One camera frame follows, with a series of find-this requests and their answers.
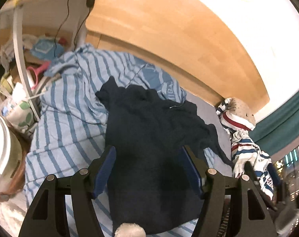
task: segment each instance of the striped clothing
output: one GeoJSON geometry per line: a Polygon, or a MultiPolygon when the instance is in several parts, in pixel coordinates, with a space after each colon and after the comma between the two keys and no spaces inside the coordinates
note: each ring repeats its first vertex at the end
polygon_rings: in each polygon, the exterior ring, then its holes
{"type": "Polygon", "coordinates": [[[232,162],[235,164],[233,177],[240,177],[244,173],[246,161],[249,161],[256,173],[261,190],[272,199],[273,183],[267,170],[271,158],[249,137],[248,131],[253,130],[255,126],[246,119],[230,113],[231,99],[226,98],[216,109],[216,114],[232,142],[232,162]]]}
{"type": "Polygon", "coordinates": [[[267,170],[268,164],[271,163],[270,156],[253,142],[247,130],[239,130],[233,134],[231,151],[232,161],[235,164],[233,176],[240,177],[244,173],[246,161],[249,161],[258,178],[261,190],[272,199],[273,183],[267,170]]]}
{"type": "MultiPolygon", "coordinates": [[[[61,79],[41,96],[41,119],[26,157],[24,191],[28,206],[47,175],[71,176],[102,154],[108,112],[95,92],[111,75],[121,87],[134,84],[155,89],[162,99],[179,103],[186,98],[178,82],[160,68],[131,54],[96,50],[90,44],[55,60],[46,75],[57,72],[61,79]]],[[[214,153],[206,149],[205,154],[212,167],[214,153]]],[[[105,237],[112,236],[107,189],[92,203],[105,237]]],[[[71,236],[78,236],[71,196],[66,196],[66,211],[71,236]]],[[[153,236],[190,237],[195,224],[193,220],[153,236]]]]}

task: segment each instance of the blue clamp pad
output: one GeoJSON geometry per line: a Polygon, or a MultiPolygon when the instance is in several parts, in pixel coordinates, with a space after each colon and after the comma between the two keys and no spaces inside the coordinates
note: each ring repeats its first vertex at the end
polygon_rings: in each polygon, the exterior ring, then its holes
{"type": "Polygon", "coordinates": [[[202,191],[202,179],[185,147],[180,148],[178,157],[187,175],[191,188],[195,194],[201,197],[204,194],[202,191]]]}
{"type": "Polygon", "coordinates": [[[109,176],[111,174],[115,159],[117,157],[117,151],[114,146],[112,146],[109,150],[106,159],[101,165],[98,174],[96,175],[93,194],[96,197],[100,195],[105,189],[106,183],[108,182],[109,176]]]}

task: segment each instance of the white furniture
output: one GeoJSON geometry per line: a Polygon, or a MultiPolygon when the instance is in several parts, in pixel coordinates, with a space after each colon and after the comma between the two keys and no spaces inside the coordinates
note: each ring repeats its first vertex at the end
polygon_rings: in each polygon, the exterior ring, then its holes
{"type": "MultiPolygon", "coordinates": [[[[14,0],[10,0],[6,2],[3,7],[0,9],[0,15],[13,10],[13,26],[12,26],[12,37],[13,37],[13,46],[14,46],[14,53],[16,58],[16,64],[19,71],[19,76],[21,79],[21,82],[23,84],[24,90],[27,94],[27,98],[32,97],[32,90],[29,85],[28,77],[27,77],[27,71],[25,67],[25,60],[24,60],[24,54],[23,54],[23,43],[22,43],[22,22],[23,22],[23,10],[24,5],[27,3],[34,3],[34,2],[40,2],[44,3],[49,0],[18,0],[16,4],[14,3],[14,0]]],[[[75,34],[78,28],[78,24],[76,24],[76,28],[74,28],[72,41],[75,38],[75,34]]],[[[36,117],[36,120],[39,121],[40,119],[40,111],[38,109],[38,106],[35,103],[35,99],[30,100],[30,106],[34,112],[34,115],[36,117]]]]}

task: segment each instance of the wooden surface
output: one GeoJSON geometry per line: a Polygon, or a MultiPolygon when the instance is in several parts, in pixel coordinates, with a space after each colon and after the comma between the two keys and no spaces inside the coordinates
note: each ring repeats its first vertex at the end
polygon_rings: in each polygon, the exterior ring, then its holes
{"type": "MultiPolygon", "coordinates": [[[[134,52],[162,59],[166,71],[178,70],[178,79],[186,75],[187,90],[197,90],[193,93],[213,105],[235,96],[256,113],[269,101],[242,44],[199,0],[96,0],[86,27],[123,41],[116,43],[120,48],[130,44],[134,52]]],[[[100,46],[119,49],[113,41],[100,41],[100,46]]]]}
{"type": "Polygon", "coordinates": [[[110,51],[124,51],[133,54],[145,61],[148,61],[156,66],[159,66],[174,78],[176,78],[180,85],[192,94],[203,97],[204,100],[211,104],[217,104],[221,102],[223,97],[205,85],[203,82],[196,79],[183,69],[171,64],[170,62],[150,53],[141,48],[138,48],[129,43],[108,37],[105,35],[96,35],[96,33],[89,32],[86,38],[86,42],[93,44],[96,48],[110,51]]]}

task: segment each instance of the blanket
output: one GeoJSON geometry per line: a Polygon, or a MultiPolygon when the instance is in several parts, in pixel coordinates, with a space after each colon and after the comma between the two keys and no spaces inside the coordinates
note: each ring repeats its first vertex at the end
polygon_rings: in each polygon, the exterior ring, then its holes
{"type": "MultiPolygon", "coordinates": [[[[134,84],[155,89],[164,100],[183,103],[186,99],[179,83],[162,69],[129,53],[96,50],[91,44],[54,60],[46,76],[58,72],[61,78],[41,96],[41,119],[26,157],[24,191],[28,206],[47,175],[71,176],[102,154],[108,112],[95,92],[110,76],[119,87],[134,84]]],[[[210,149],[205,154],[209,163],[214,161],[210,149]]],[[[104,235],[112,236],[107,188],[92,202],[104,235]]],[[[66,210],[71,236],[78,236],[71,196],[66,196],[66,210]]],[[[195,224],[196,220],[159,236],[189,237],[195,224]]]]}

